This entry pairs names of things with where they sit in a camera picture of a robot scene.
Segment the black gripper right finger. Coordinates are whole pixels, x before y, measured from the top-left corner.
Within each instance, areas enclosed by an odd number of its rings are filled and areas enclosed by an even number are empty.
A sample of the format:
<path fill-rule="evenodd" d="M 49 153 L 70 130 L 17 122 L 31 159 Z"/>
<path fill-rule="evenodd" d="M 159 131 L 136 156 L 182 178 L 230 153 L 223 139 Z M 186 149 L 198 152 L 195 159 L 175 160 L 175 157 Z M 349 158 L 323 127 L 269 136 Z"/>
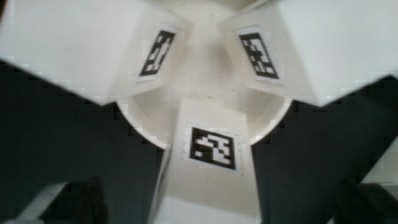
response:
<path fill-rule="evenodd" d="M 333 224 L 398 224 L 398 198 L 378 183 L 342 182 L 332 221 Z"/>

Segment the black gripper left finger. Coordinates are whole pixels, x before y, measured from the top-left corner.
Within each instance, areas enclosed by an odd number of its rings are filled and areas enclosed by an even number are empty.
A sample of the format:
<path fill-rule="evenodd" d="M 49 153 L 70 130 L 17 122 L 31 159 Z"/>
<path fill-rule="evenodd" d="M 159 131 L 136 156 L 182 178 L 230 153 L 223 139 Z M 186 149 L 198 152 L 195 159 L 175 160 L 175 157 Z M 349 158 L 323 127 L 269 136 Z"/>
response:
<path fill-rule="evenodd" d="M 108 224 L 99 178 L 47 185 L 14 218 L 14 224 Z"/>

